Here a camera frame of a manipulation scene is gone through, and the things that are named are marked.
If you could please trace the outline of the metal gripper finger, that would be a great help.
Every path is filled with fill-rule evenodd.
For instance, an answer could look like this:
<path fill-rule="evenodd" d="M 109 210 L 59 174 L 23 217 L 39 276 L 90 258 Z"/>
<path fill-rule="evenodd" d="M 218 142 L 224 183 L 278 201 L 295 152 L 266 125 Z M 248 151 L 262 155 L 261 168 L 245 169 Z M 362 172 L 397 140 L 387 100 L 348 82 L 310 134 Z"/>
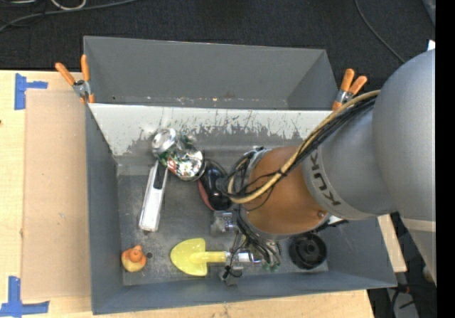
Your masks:
<path fill-rule="evenodd" d="M 227 255 L 227 264 L 253 264 L 255 263 L 254 255 L 250 250 L 241 250 Z"/>
<path fill-rule="evenodd" d="M 218 276 L 227 286 L 236 286 L 243 275 L 243 267 L 226 265 Z"/>

